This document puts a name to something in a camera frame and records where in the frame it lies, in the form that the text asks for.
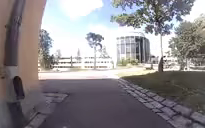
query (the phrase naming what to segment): drain pipe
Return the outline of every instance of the drain pipe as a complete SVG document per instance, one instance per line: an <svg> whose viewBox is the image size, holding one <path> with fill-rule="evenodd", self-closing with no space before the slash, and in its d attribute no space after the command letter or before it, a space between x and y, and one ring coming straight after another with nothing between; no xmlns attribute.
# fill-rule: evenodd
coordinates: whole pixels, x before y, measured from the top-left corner
<svg viewBox="0 0 205 128"><path fill-rule="evenodd" d="M18 48L19 29L22 23L22 14L26 0L15 0L6 26L5 60L7 106L10 112L13 128L22 128L25 118L22 112L20 100L24 99L22 80L18 75Z"/></svg>

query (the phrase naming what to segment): stone curb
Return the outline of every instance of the stone curb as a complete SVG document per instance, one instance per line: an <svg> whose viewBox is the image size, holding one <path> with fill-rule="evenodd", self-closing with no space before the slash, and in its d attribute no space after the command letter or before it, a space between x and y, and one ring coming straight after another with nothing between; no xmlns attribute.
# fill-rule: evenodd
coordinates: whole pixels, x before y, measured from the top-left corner
<svg viewBox="0 0 205 128"><path fill-rule="evenodd" d="M45 102L39 104L34 110L34 116L29 119L25 128L38 128L46 118L55 110L58 103L61 103L68 95L62 93L44 93Z"/></svg>
<svg viewBox="0 0 205 128"><path fill-rule="evenodd" d="M205 115L179 105L156 93L132 84L124 79L117 79L119 85L128 94L162 117L174 128L205 128Z"/></svg>

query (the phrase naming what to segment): paved path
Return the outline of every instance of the paved path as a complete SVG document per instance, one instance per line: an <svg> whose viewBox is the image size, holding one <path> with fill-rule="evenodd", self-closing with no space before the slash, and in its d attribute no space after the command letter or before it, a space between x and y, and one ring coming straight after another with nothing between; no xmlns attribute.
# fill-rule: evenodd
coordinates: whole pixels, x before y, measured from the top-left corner
<svg viewBox="0 0 205 128"><path fill-rule="evenodd" d="M172 128L122 90L116 80L92 74L85 78L42 81L45 92L69 96L40 128Z"/></svg>

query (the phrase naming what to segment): lawn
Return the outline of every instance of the lawn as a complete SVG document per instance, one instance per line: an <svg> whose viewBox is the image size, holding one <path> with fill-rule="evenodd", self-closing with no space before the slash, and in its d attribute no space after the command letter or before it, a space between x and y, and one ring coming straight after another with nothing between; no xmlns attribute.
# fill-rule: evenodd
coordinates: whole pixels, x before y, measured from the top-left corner
<svg viewBox="0 0 205 128"><path fill-rule="evenodd" d="M143 71L120 73L118 76L193 110L205 113L205 72Z"/></svg>

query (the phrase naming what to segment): orange wall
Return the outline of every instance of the orange wall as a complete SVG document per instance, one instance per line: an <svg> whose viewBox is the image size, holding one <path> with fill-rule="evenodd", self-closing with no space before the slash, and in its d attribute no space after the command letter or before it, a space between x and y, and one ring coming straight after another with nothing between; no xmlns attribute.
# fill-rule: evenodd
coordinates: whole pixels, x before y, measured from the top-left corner
<svg viewBox="0 0 205 128"><path fill-rule="evenodd" d="M5 25L8 23L14 0L0 0L0 67L3 67ZM28 94L39 89L38 86L38 32L46 0L26 0L19 39L19 74ZM0 99L5 99L5 81L0 78Z"/></svg>

